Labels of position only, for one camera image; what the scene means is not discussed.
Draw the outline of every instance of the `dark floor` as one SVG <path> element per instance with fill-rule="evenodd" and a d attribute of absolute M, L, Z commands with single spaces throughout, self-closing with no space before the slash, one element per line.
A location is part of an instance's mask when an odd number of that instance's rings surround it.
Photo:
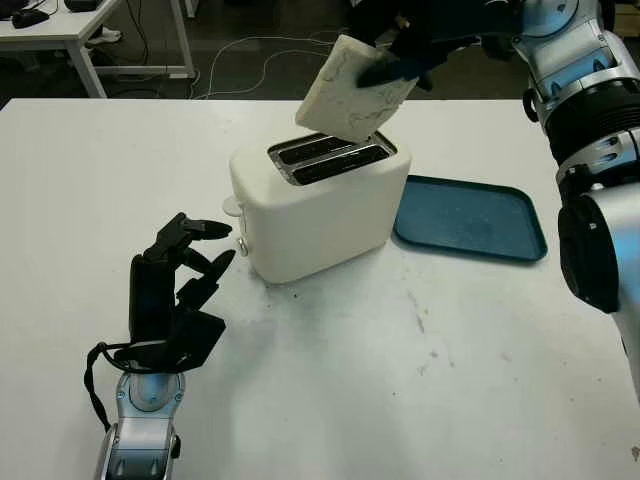
<path fill-rule="evenodd" d="M 153 64 L 176 64 L 180 61 L 177 37 L 173 29 L 168 2 L 125 0 L 107 25 L 123 32 L 123 40 L 98 49 L 95 61 L 121 64 L 135 63 L 143 43 L 134 28 L 127 8 L 134 14 L 142 5 L 142 27 L 146 33 Z M 193 85 L 193 96 L 209 91 L 212 61 L 223 46 L 248 36 L 280 35 L 332 41 L 344 28 L 348 9 L 346 0 L 252 0 L 245 6 L 230 6 L 223 0 L 201 0 L 197 18 L 187 20 L 193 60 L 200 79 Z M 279 53 L 287 50 L 296 52 Z M 308 41 L 247 40 L 225 50 L 215 66 L 211 98 L 228 99 L 302 99 L 324 57 L 328 46 Z M 264 81 L 250 92 L 262 77 Z M 84 97 L 86 93 L 75 70 L 64 55 L 55 52 L 38 54 L 41 67 L 25 72 L 13 59 L 0 57 L 0 107 L 13 97 Z M 102 77 L 109 96 L 123 98 L 188 98 L 192 80 L 155 77 Z M 479 47 L 470 47 L 451 56 L 450 61 L 433 73 L 435 89 L 426 93 L 416 89 L 411 98 L 468 99 L 519 98 L 527 82 L 523 62 L 488 59 Z"/>

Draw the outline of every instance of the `bread slice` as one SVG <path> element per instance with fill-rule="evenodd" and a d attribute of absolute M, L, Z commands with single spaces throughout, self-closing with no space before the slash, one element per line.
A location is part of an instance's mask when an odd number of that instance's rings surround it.
<path fill-rule="evenodd" d="M 396 80 L 359 89 L 358 76 L 385 53 L 340 35 L 296 114 L 296 123 L 311 130 L 360 143 L 398 110 L 416 80 Z"/>

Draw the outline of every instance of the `toaster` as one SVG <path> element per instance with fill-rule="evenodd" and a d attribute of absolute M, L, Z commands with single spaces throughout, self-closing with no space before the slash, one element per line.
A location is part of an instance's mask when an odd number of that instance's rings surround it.
<path fill-rule="evenodd" d="M 409 173 L 402 146 L 314 134 L 244 148 L 230 161 L 240 252 L 270 283 L 286 283 L 386 242 Z"/>

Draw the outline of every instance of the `plastic tray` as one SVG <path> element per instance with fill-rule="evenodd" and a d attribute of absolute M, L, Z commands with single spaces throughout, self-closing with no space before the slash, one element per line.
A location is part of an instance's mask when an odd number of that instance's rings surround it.
<path fill-rule="evenodd" d="M 531 199 L 511 187 L 410 175 L 394 231 L 412 245 L 535 262 L 547 244 Z"/>

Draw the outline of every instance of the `desk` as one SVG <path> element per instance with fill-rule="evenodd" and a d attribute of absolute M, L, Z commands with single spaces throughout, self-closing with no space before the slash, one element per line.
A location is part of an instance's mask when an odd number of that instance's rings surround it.
<path fill-rule="evenodd" d="M 131 257 L 178 211 L 224 219 L 229 156 L 260 132 L 303 133 L 298 105 L 60 99 L 0 111 L 1 478 L 90 478 L 103 431 L 84 355 L 128 339 Z M 531 195 L 547 257 L 521 267 L 390 241 L 284 286 L 236 258 L 204 307 L 228 329 L 187 375 L 176 479 L 638 478 L 620 337 L 564 284 L 555 162 L 521 108 L 407 102 L 383 131 L 405 139 L 413 173 Z M 212 258 L 233 245 L 195 247 Z M 118 372 L 101 361 L 95 374 L 113 420 Z"/>
<path fill-rule="evenodd" d="M 169 0 L 184 61 L 183 66 L 115 66 L 94 67 L 85 43 L 93 32 L 105 22 L 122 0 L 102 0 L 93 12 L 73 13 L 59 0 L 59 10 L 46 22 L 24 29 L 15 29 L 11 22 L 0 22 L 0 51 L 67 50 L 80 79 L 90 97 L 106 98 L 99 74 L 146 75 L 162 74 L 193 77 L 195 70 L 184 27 L 184 18 L 179 0 Z M 52 11 L 55 1 L 42 6 Z"/>

